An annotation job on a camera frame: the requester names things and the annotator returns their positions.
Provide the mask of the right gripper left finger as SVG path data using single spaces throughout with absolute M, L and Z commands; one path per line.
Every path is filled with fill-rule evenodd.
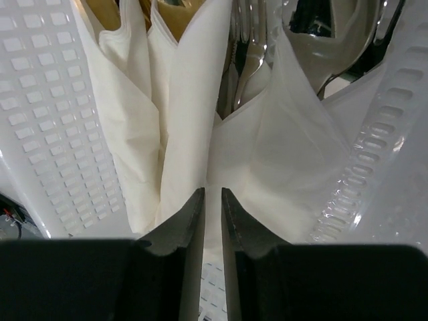
M 2 320 L 196 320 L 205 191 L 140 239 L 1 243 Z

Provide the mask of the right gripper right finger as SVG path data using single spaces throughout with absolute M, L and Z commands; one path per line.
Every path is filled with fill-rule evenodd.
M 427 257 L 408 245 L 293 245 L 221 191 L 230 320 L 426 320 Z

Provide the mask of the white paper napkin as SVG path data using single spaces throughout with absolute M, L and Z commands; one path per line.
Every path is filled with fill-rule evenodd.
M 160 204 L 146 231 L 175 214 L 205 184 L 230 16 L 230 1 L 205 1 L 176 41 L 158 5 L 152 5 L 148 50 L 163 169 Z

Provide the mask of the gold spoon green handle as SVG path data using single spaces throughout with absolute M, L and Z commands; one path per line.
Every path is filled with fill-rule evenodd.
M 204 2 L 205 0 L 158 1 L 158 12 L 177 42 Z

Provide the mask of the white plastic basket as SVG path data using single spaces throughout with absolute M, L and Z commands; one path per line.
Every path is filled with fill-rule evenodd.
M 105 30 L 120 27 L 121 1 L 85 2 Z M 138 2 L 148 39 L 158 1 Z M 267 86 L 284 30 L 283 1 L 230 2 L 213 129 Z M 318 98 L 350 154 L 308 239 L 288 243 L 408 245 L 427 257 L 427 2 L 404 2 L 384 60 L 357 80 L 336 78 Z M 35 234 L 13 241 L 140 239 L 153 230 L 129 226 L 74 3 L 1 2 L 1 163 L 19 197 L 2 195 L 1 214 Z M 211 251 L 205 228 L 196 320 L 230 320 L 222 230 Z

